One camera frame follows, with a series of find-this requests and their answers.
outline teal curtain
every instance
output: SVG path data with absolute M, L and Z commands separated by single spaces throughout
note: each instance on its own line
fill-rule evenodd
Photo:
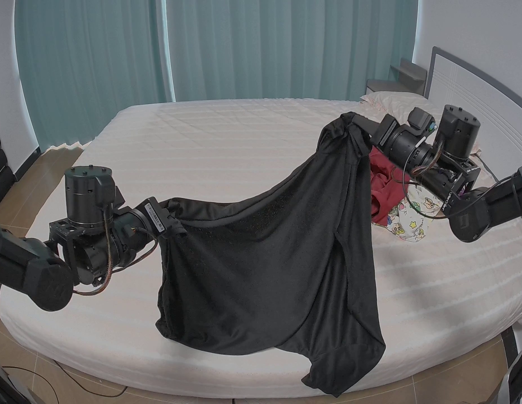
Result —
M 177 100 L 357 100 L 412 59 L 418 0 L 166 0 Z
M 157 0 L 16 0 L 22 88 L 42 150 L 92 140 L 118 111 L 164 102 Z

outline bed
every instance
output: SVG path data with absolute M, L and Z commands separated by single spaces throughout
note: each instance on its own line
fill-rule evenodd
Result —
M 446 91 L 437 85 L 440 75 L 435 73 L 444 69 L 436 64 L 426 102 L 442 109 Z M 449 88 L 450 99 L 457 100 L 459 86 Z M 396 114 L 413 103 L 264 99 L 135 106 L 119 112 L 76 164 L 109 166 L 129 205 L 148 196 L 238 201 L 284 179 L 315 150 L 321 128 L 340 113 L 355 111 L 380 121 L 390 106 Z M 487 119 L 476 116 L 482 119 L 482 132 L 494 132 Z M 480 136 L 483 154 L 491 155 L 493 147 Z M 492 184 L 493 178 L 482 172 L 479 185 Z M 47 239 L 48 223 L 66 216 L 63 190 L 61 183 L 29 237 Z M 522 316 L 521 219 L 492 229 L 473 244 L 455 239 L 443 220 L 434 221 L 419 243 L 373 226 L 372 244 L 386 352 L 351 391 L 458 357 Z M 3 286 L 0 317 L 22 345 L 126 386 L 209 398 L 322 394 L 300 381 L 310 365 L 301 355 L 275 348 L 244 356 L 209 354 L 164 339 L 154 326 L 161 274 L 156 250 L 114 276 L 102 294 L 75 295 L 55 313 L 38 310 L 25 295 Z

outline wall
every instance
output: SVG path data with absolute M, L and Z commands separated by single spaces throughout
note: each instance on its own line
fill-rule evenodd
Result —
M 414 62 L 439 46 L 522 97 L 522 0 L 420 0 Z
M 0 0 L 0 138 L 16 172 L 38 144 L 18 75 L 14 10 L 15 0 Z

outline floor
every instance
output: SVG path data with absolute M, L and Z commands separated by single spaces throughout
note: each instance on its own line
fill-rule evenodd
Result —
M 0 225 L 23 237 L 37 212 L 61 180 L 63 172 L 78 158 L 81 149 L 50 150 L 42 155 L 20 182 L 14 185 L 0 205 Z M 212 400 L 157 394 L 128 388 L 118 398 L 105 398 L 84 391 L 54 361 L 19 345 L 0 320 L 0 364 L 27 368 L 44 376 L 55 388 L 59 402 L 114 404 L 231 404 L 231 400 Z M 65 367 L 83 387 L 97 394 L 116 395 L 123 386 L 97 379 Z M 56 403 L 49 385 L 40 377 L 18 369 L 7 369 L 46 404 Z M 320 396 L 302 399 L 236 399 L 236 404 L 477 404 L 485 401 L 507 371 L 501 336 L 472 352 L 427 369 L 407 379 L 366 391 L 343 394 L 335 399 Z

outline white sticker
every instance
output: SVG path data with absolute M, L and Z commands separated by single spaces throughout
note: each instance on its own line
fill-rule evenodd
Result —
M 158 229 L 158 232 L 165 231 L 166 228 L 163 226 L 162 222 L 158 218 L 157 213 L 154 210 L 153 206 L 151 204 L 147 203 L 147 204 L 145 204 L 145 209 L 149 213 L 149 217 L 151 218 L 151 220 L 153 221 L 154 225 Z

